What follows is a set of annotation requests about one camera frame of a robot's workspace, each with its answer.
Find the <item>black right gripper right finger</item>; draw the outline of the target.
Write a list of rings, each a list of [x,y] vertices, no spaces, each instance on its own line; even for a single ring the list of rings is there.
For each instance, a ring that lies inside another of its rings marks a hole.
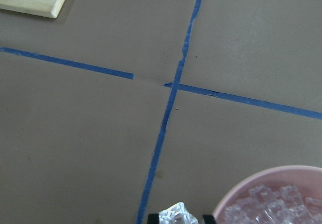
[[[203,224],[216,224],[216,220],[211,214],[203,214],[202,215],[202,223]]]

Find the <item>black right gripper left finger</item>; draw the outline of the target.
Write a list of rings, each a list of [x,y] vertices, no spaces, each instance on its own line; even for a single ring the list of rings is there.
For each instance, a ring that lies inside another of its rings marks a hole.
[[[151,213],[147,217],[147,224],[159,224],[159,214]]]

